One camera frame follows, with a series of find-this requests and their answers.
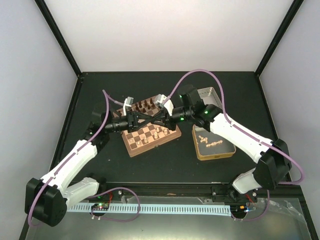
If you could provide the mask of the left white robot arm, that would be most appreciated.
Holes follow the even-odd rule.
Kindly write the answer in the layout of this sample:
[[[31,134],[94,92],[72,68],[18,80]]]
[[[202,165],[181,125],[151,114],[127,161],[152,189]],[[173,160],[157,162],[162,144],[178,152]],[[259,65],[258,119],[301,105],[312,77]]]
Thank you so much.
[[[135,132],[151,121],[152,117],[139,111],[128,110],[124,115],[110,111],[106,105],[92,112],[92,119],[73,149],[51,171],[39,179],[31,178],[25,189],[24,211],[28,225],[37,219],[51,227],[64,218],[67,210],[88,197],[103,199],[106,185],[93,177],[85,177],[71,185],[80,170],[108,143],[110,133]]]

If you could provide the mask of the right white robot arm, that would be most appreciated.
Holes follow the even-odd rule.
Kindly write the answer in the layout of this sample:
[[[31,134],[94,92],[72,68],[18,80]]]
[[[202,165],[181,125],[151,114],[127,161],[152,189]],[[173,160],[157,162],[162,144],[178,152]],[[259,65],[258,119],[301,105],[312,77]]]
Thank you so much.
[[[233,180],[232,186],[227,189],[230,200],[238,202],[254,189],[274,190],[282,182],[292,168],[285,141],[262,137],[230,119],[221,107],[206,104],[192,85],[183,86],[179,97],[183,105],[174,107],[169,97],[158,94],[154,104],[160,111],[153,120],[160,121],[166,128],[173,130],[178,123],[190,121],[197,127],[229,141],[256,164],[253,169]]]

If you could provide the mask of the wooden chess board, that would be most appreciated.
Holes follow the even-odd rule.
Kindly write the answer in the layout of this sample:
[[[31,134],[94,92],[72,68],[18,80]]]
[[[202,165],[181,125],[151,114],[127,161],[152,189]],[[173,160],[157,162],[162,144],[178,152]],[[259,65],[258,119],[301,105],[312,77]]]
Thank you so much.
[[[145,108],[146,113],[148,115],[155,115],[157,112],[159,112],[160,108],[155,105],[155,96],[151,97],[153,100],[153,104],[150,104],[150,98],[147,98],[147,106],[144,106],[144,100],[141,101],[142,107],[138,110],[135,108],[135,104],[137,103],[139,105],[139,102],[132,104],[132,110],[141,112],[142,109]],[[124,116],[123,114],[123,107],[117,110],[121,116]],[[160,128],[160,132],[158,132],[158,139],[154,139],[154,132],[157,132],[156,129]],[[168,130],[168,135],[164,134],[164,130]],[[174,139],[179,138],[182,135],[179,127],[177,126],[175,130],[169,130],[166,127],[154,125],[152,123],[147,124],[144,127],[141,127],[138,131],[128,132],[127,130],[121,131],[121,136],[124,141],[124,144],[126,146],[127,152],[130,157],[137,156],[139,154],[142,154],[146,151],[149,151],[155,147],[158,147],[160,145],[163,145],[167,142],[170,142]],[[144,138],[147,137],[148,143],[144,143]]]

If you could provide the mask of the light chess piece pile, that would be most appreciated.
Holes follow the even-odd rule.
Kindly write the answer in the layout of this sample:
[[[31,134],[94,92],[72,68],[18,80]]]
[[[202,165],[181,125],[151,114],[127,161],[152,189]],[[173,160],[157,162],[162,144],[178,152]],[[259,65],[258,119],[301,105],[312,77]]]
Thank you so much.
[[[204,143],[206,148],[210,148],[210,147],[214,147],[217,145],[220,145],[223,143],[223,140],[217,140],[217,141],[209,141],[209,139],[207,137],[203,137],[201,135],[198,136],[198,138],[200,139],[200,143]]]

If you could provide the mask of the left small circuit board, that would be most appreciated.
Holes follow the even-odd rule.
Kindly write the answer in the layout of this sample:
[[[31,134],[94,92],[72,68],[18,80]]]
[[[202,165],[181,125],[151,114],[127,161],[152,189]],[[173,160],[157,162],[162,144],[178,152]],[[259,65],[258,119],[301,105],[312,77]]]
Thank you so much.
[[[91,206],[93,211],[107,211],[109,209],[108,203],[95,203]]]

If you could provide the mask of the small circuit board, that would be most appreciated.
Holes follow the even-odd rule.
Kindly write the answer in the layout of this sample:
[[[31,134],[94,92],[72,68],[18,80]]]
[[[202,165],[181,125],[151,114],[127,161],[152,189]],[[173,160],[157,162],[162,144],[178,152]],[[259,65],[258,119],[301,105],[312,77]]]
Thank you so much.
[[[95,203],[91,206],[93,211],[107,211],[109,209],[108,203]]]
[[[247,205],[231,205],[230,211],[233,214],[240,214],[240,213],[248,213],[251,211],[255,211],[257,208],[255,206],[247,206]]]

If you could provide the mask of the right small circuit board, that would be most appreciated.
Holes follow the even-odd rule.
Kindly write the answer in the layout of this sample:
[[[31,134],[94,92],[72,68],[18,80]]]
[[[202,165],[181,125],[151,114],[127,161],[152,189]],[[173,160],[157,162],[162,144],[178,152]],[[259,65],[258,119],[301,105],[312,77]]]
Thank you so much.
[[[257,208],[255,206],[247,206],[247,205],[231,205],[230,211],[233,214],[240,214],[240,213],[248,213],[251,211],[255,211]]]

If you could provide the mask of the gold metal tin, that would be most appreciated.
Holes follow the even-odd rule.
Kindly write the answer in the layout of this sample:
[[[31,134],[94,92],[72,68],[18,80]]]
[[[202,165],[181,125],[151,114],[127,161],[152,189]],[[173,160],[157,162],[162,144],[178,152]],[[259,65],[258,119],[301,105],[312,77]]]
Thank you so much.
[[[198,136],[207,137],[210,142],[223,140],[222,144],[206,147],[200,143]],[[236,146],[220,135],[214,134],[204,128],[192,126],[192,137],[195,146],[196,156],[200,161],[209,161],[223,158],[230,158],[236,152]]]

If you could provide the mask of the black mounting rail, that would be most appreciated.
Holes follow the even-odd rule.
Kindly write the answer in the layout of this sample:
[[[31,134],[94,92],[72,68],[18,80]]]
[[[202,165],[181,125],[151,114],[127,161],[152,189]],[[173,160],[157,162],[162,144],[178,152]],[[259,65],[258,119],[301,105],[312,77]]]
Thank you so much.
[[[238,193],[228,183],[125,183],[107,182],[100,193],[114,189],[127,188],[139,197],[208,197],[215,202],[240,203],[246,200],[257,201],[267,197],[265,189],[254,189],[247,193]]]

